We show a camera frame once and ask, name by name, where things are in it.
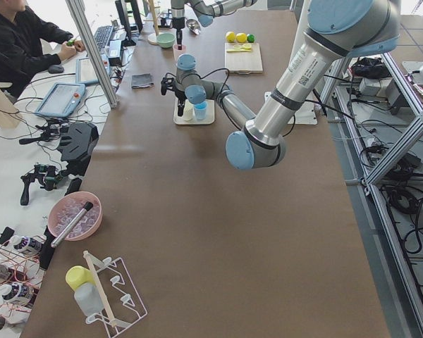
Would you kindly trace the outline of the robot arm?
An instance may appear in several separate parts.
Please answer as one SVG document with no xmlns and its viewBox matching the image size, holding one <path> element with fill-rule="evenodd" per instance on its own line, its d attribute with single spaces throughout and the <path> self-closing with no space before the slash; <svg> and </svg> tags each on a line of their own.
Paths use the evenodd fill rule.
<svg viewBox="0 0 423 338">
<path fill-rule="evenodd" d="M 226 140 L 226 157 L 234 168 L 271 167 L 283 159 L 284 127 L 334 61 L 382 54 L 398 44 L 400 1 L 311 1 L 303 7 L 305 40 L 258 113 L 226 83 L 206 81 L 199 75 L 190 54 L 179 56 L 176 74 L 161 81 L 162 94 L 174 92 L 178 115 L 183 114 L 186 101 L 213 100 L 239 127 Z"/>
<path fill-rule="evenodd" d="M 176 30 L 176 46 L 182 49 L 186 5 L 191 7 L 200 25 L 207 27 L 213 23 L 214 18 L 230 15 L 240 8 L 251 7 L 257 0 L 225 0 L 214 1 L 212 4 L 205 4 L 203 0 L 171 0 L 170 3 L 172 24 Z"/>
</svg>

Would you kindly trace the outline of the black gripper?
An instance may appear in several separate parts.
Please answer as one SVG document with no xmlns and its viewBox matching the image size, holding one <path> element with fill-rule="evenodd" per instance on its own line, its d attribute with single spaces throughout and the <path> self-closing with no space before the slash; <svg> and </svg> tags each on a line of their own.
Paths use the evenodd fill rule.
<svg viewBox="0 0 423 338">
<path fill-rule="evenodd" d="M 174 29 L 176 29 L 176 42 L 177 47 L 182 49 L 183 45 L 183 31 L 185 27 L 185 11 L 183 9 L 169 9 L 167 13 L 172 15 L 172 23 Z"/>
<path fill-rule="evenodd" d="M 180 84 L 176 81 L 176 76 L 171 73 L 166 73 L 161 79 L 161 95 L 165 96 L 167 92 L 173 92 L 178 99 L 177 116 L 183 117 L 186 95 Z"/>
</svg>

